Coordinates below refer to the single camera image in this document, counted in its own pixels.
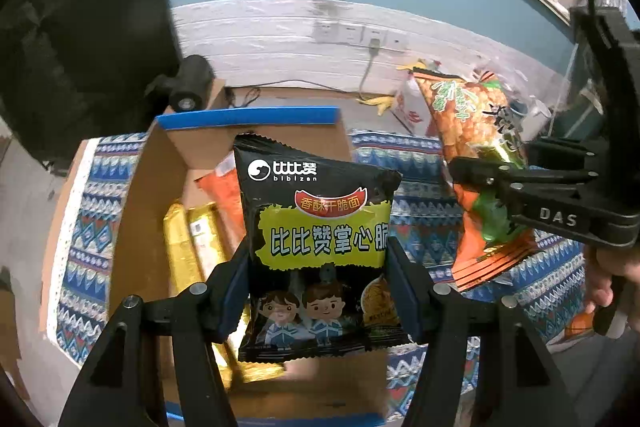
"human hand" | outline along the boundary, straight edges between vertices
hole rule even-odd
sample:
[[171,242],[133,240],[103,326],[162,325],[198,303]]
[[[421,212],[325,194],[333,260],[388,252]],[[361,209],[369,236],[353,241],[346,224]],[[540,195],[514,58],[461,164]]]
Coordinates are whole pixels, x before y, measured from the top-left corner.
[[628,250],[607,250],[585,247],[584,310],[592,313],[596,306],[609,306],[613,300],[611,276],[620,275],[636,285],[627,322],[640,331],[640,247]]

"white wall panel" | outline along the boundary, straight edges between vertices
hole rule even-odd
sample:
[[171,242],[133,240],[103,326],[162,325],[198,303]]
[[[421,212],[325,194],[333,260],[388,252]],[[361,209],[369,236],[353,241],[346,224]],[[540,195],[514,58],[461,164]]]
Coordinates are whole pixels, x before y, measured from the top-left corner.
[[[448,73],[468,76],[490,58],[503,72],[522,72],[529,90],[556,99],[560,75],[537,60],[482,35],[398,10],[333,0],[219,0],[173,8],[184,55],[207,57],[230,86],[307,80],[356,91],[367,66],[364,46],[316,42],[318,21],[375,25],[407,34],[404,52],[380,50],[364,90],[394,92],[406,74],[396,66],[439,60]],[[304,83],[284,84],[313,87]]]

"yellow-green label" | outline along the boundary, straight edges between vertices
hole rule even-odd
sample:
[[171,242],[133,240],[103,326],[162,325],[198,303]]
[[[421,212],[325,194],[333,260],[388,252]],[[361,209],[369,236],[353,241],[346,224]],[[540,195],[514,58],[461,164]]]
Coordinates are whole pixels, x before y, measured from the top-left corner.
[[258,228],[265,245],[256,255],[277,270],[319,268],[325,263],[379,268],[385,261],[390,213],[389,201],[331,219],[272,204],[260,213]]

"red banner label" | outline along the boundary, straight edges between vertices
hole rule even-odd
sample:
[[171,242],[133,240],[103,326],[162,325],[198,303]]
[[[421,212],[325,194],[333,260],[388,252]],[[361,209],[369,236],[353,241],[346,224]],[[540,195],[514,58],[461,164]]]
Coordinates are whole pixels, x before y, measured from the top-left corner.
[[319,198],[306,190],[296,190],[296,206],[305,214],[318,217],[342,217],[353,214],[367,203],[367,189],[359,188],[340,198]]

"cartoon boy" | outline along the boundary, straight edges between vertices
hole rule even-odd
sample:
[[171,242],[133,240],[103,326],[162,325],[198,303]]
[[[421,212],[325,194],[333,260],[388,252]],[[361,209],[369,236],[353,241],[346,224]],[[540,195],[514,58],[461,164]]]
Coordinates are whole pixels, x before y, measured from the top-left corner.
[[290,292],[272,291],[262,298],[260,314],[271,322],[264,337],[264,344],[288,347],[296,340],[308,338],[304,326],[296,324],[299,307],[300,301]]
[[309,332],[316,336],[318,344],[328,344],[332,338],[340,337],[342,325],[342,284],[337,281],[309,286],[302,296],[306,314],[313,320]]

